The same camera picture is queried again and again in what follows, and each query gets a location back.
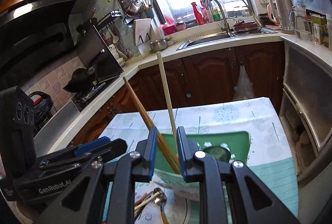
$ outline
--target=floral tablecloth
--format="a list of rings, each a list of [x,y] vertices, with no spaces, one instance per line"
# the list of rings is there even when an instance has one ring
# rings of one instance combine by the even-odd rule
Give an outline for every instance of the floral tablecloth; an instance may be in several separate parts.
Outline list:
[[[161,133],[172,133],[167,110],[148,113]],[[183,126],[187,134],[249,132],[251,144],[248,167],[295,216],[298,215],[298,185],[291,150],[268,98],[177,108],[173,113],[176,126]],[[111,140],[124,139],[128,145],[127,151],[130,152],[140,140],[147,138],[148,129],[139,113],[117,114],[100,137],[103,136]],[[137,183],[135,198],[138,199],[160,184],[162,181],[156,175],[149,184]],[[165,212],[170,224],[199,223],[198,202],[180,197],[172,189],[164,190],[167,196]],[[159,208],[149,204],[136,223],[162,224]]]

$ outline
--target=glass pitcher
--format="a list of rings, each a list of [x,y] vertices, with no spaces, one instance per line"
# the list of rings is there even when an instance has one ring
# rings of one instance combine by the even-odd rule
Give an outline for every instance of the glass pitcher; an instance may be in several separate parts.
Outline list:
[[[297,6],[293,7],[293,11],[295,14],[295,33],[298,38],[311,41],[311,30],[310,25],[307,20],[306,8],[305,6]]]

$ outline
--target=stainless steel sink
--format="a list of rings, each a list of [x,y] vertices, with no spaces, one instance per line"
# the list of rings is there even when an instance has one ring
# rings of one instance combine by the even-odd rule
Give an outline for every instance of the stainless steel sink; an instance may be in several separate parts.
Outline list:
[[[216,33],[216,34],[210,34],[210,35],[206,35],[201,37],[200,39],[191,41],[191,40],[187,40],[185,41],[180,47],[178,47],[177,50],[182,50],[185,48],[189,48],[189,47],[193,47],[193,46],[198,46],[201,44],[205,44],[205,43],[210,43],[213,41],[217,41],[217,40],[222,40],[222,39],[228,39],[228,38],[235,38],[235,37],[241,37],[241,36],[252,36],[252,35],[261,35],[261,34],[276,34],[277,32],[267,29],[267,28],[262,28],[260,32],[257,33],[245,33],[245,34],[236,34],[235,32],[233,32],[233,30],[228,34],[228,33]]]
[[[213,42],[216,40],[226,39],[226,38],[230,38],[230,35],[228,35],[227,33],[210,34],[210,35],[203,36],[202,38],[200,38],[198,40],[194,40],[194,41],[187,40],[177,50]]]

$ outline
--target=green basket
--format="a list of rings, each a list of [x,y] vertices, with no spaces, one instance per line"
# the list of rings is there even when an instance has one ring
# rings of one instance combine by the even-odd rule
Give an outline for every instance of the green basket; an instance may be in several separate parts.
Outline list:
[[[176,152],[173,135],[162,135],[172,151]],[[186,136],[188,140],[195,141],[200,150],[204,150],[206,147],[210,146],[226,144],[232,155],[232,161],[240,160],[243,163],[247,163],[250,148],[250,134],[246,131],[216,134],[187,134]],[[159,148],[157,148],[154,172],[167,185],[183,186],[185,188],[197,188],[199,186],[198,183],[186,183],[180,174],[175,174]]]

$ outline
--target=white countertop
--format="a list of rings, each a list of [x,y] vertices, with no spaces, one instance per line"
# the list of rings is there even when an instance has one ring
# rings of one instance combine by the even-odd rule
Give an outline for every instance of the white countertop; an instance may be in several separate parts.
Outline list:
[[[277,41],[282,41],[283,39],[299,45],[300,47],[315,54],[317,57],[321,58],[323,61],[332,66],[332,52],[331,53],[328,52],[328,49],[326,47],[317,46],[315,45],[315,43],[306,42],[298,39],[296,36],[289,36],[280,32],[276,34],[264,34],[264,35],[243,36],[243,37],[222,39],[177,51],[177,48],[180,47],[180,45],[183,43],[183,41],[181,41],[175,43],[173,46],[168,47],[167,49],[162,51],[161,54],[163,57],[163,61],[168,62],[203,52],[209,52],[209,51],[249,45],[249,44],[277,42]],[[102,93],[100,93],[80,113],[80,115],[71,123],[71,125],[66,129],[66,131],[63,132],[60,138],[54,143],[54,145],[49,150],[49,154],[54,151],[67,147],[67,145],[77,135],[77,133],[82,129],[82,127],[90,120],[90,118],[92,118],[92,116],[111,98],[111,96],[114,95],[124,85],[123,77],[129,80],[140,69],[147,68],[157,64],[158,62],[156,54],[151,54],[147,56],[145,59],[125,67],[124,72],[120,75],[120,77],[112,84],[110,84],[104,91],[102,91]]]

